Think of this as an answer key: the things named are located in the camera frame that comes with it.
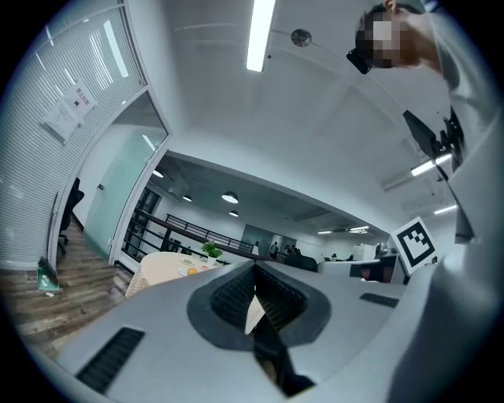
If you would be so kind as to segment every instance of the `round table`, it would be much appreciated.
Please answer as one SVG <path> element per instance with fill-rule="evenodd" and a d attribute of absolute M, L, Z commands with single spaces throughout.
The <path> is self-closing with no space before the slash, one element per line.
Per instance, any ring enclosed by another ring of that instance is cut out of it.
<path fill-rule="evenodd" d="M 182 259 L 188 259 L 194 264 L 184 264 L 182 263 Z M 155 284 L 182 279 L 183 276 L 179 273 L 179 268 L 201 268 L 204 265 L 206 265 L 206 259 L 203 260 L 199 256 L 173 252 L 149 253 L 140 262 L 139 269 L 136 271 L 126 290 L 125 297 L 129 298 L 133 294 Z M 254 329 L 264 313 L 265 311 L 262 309 L 258 299 L 254 297 L 250 303 L 249 311 L 246 316 L 246 334 L 249 334 L 252 329 Z"/>

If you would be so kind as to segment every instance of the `frosted glass door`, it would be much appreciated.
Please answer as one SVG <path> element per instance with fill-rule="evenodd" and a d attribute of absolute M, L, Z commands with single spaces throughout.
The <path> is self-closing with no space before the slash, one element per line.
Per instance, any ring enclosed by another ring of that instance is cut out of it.
<path fill-rule="evenodd" d="M 103 257 L 109 256 L 124 205 L 154 153 L 152 145 L 159 145 L 165 132 L 138 127 L 125 135 L 129 138 L 103 176 L 103 190 L 96 191 L 84 228 L 86 240 Z"/>

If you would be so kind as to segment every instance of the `wooden floor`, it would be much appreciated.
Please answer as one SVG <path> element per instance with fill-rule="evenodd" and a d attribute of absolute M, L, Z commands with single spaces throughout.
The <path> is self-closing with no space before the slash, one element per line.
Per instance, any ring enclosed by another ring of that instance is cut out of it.
<path fill-rule="evenodd" d="M 75 223 L 65 233 L 67 254 L 57 259 L 61 289 L 53 297 L 37 290 L 35 271 L 0 272 L 0 290 L 18 331 L 51 358 L 90 322 L 120 304 L 132 279 L 86 247 Z"/>

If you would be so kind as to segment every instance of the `white flower pot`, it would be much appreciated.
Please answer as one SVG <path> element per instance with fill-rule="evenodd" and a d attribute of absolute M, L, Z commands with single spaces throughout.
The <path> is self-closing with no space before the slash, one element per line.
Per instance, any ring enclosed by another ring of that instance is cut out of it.
<path fill-rule="evenodd" d="M 217 258 L 216 257 L 210 257 L 210 256 L 208 256 L 206 258 L 206 265 L 208 266 L 208 268 L 212 268 L 213 266 L 215 266 L 216 262 L 217 262 Z"/>

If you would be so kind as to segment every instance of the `neck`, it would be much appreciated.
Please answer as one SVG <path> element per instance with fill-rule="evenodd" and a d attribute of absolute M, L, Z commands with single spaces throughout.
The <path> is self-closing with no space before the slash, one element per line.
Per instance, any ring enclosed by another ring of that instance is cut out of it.
<path fill-rule="evenodd" d="M 441 73 L 429 14 L 410 14 L 406 23 L 411 28 L 411 39 L 416 53 L 417 65 L 425 65 L 435 72 Z"/>

